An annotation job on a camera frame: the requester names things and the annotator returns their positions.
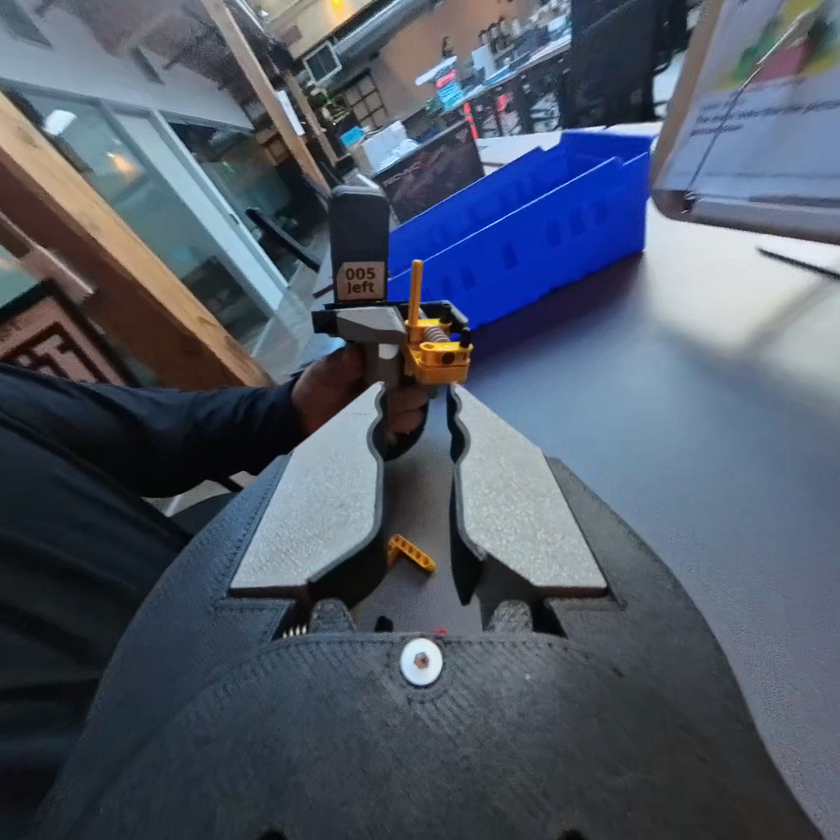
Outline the blue plastic bin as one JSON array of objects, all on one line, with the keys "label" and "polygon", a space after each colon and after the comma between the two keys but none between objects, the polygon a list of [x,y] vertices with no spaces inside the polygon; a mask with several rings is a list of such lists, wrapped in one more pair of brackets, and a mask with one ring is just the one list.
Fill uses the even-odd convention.
[{"label": "blue plastic bin", "polygon": [[388,298],[449,301],[477,328],[626,258],[646,239],[651,129],[570,130],[391,233]]}]

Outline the black office chair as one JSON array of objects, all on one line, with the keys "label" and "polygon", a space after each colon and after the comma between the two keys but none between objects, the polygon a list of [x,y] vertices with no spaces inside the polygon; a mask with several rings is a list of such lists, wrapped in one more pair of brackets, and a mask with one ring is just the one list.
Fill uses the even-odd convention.
[{"label": "black office chair", "polygon": [[652,122],[654,82],[688,43],[686,1],[572,1],[564,129]]}]

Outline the yellow lego spring assembly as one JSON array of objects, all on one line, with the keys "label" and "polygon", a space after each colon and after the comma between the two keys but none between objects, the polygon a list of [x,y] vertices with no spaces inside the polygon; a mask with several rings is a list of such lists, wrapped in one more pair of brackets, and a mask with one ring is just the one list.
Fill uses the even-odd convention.
[{"label": "yellow lego spring assembly", "polygon": [[[421,303],[423,279],[424,262],[415,259],[408,298],[413,307],[408,316],[410,327],[417,325],[416,307]],[[472,335],[471,344],[404,344],[404,372],[424,386],[463,384],[468,377],[473,349]]]}]

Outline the person's left hand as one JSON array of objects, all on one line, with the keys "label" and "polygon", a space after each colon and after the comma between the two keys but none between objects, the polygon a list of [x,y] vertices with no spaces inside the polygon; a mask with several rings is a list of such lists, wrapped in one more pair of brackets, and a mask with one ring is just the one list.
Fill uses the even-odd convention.
[{"label": "person's left hand", "polygon": [[[351,404],[367,386],[362,349],[347,345],[310,364],[297,378],[290,398],[305,438],[317,432]],[[387,393],[388,433],[421,432],[429,398],[421,385],[399,385]]]}]

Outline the printed instruction sheet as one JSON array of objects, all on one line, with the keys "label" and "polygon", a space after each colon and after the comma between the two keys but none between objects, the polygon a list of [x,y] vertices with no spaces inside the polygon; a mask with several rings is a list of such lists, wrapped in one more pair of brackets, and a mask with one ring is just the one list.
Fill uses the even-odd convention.
[{"label": "printed instruction sheet", "polygon": [[838,1],[723,2],[657,186],[838,202]]}]

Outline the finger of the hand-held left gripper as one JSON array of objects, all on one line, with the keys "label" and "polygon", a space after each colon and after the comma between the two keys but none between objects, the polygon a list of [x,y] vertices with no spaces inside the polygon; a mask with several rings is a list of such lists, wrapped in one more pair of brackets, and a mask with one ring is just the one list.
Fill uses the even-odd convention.
[{"label": "finger of the hand-held left gripper", "polygon": [[405,321],[392,306],[340,309],[337,332],[350,343],[403,345],[407,341]]},{"label": "finger of the hand-held left gripper", "polygon": [[467,317],[450,301],[421,302],[416,306],[416,326],[408,326],[413,312],[409,301],[393,304],[402,328],[389,344],[471,344],[471,328]]}]

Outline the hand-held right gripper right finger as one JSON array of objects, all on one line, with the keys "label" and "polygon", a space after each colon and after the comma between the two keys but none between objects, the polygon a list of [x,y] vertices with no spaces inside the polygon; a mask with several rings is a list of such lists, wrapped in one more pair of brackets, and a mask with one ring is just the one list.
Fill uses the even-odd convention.
[{"label": "hand-held right gripper right finger", "polygon": [[447,394],[458,598],[598,598],[607,581],[540,447],[462,385]]}]

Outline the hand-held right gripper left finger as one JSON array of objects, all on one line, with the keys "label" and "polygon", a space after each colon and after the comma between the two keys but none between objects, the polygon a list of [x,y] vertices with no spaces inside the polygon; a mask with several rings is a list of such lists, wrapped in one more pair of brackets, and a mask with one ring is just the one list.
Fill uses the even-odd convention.
[{"label": "hand-held right gripper left finger", "polygon": [[385,385],[300,444],[280,472],[229,592],[359,604],[382,581]]}]

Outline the wooden instruction sign stand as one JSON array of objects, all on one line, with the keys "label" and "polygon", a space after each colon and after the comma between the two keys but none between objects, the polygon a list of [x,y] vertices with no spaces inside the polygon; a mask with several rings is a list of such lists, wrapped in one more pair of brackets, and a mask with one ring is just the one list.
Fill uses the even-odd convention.
[{"label": "wooden instruction sign stand", "polygon": [[837,246],[839,2],[704,2],[650,189],[675,221]]}]

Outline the black toy set box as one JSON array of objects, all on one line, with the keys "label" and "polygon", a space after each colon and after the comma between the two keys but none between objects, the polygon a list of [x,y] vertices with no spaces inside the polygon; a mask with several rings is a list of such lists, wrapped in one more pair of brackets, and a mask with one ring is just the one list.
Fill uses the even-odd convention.
[{"label": "black toy set box", "polygon": [[473,131],[460,122],[374,174],[404,224],[485,176]]}]

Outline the yellow angled lego beam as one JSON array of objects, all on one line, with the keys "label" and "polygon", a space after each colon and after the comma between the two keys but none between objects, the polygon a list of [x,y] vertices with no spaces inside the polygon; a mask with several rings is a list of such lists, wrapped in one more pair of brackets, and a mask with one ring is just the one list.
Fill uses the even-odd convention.
[{"label": "yellow angled lego beam", "polygon": [[437,568],[431,556],[400,534],[395,534],[388,540],[385,547],[385,558],[389,568],[401,559],[411,561],[427,574],[433,574]]}]

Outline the cluttered background desk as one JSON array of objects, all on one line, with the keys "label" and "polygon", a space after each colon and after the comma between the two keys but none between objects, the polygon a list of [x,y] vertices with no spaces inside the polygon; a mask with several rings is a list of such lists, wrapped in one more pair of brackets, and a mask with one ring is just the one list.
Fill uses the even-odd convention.
[{"label": "cluttered background desk", "polygon": [[441,89],[408,119],[409,133],[424,140],[461,121],[476,140],[560,130],[571,45],[568,29],[536,49],[514,50],[489,75],[475,64],[468,73],[448,67]]}]

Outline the person's left forearm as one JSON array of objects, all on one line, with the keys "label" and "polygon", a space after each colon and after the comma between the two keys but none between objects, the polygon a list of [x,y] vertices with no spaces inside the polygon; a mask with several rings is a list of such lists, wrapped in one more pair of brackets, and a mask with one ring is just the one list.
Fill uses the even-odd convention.
[{"label": "person's left forearm", "polygon": [[142,497],[258,476],[305,438],[283,385],[206,392],[70,381],[2,364],[2,425]]}]

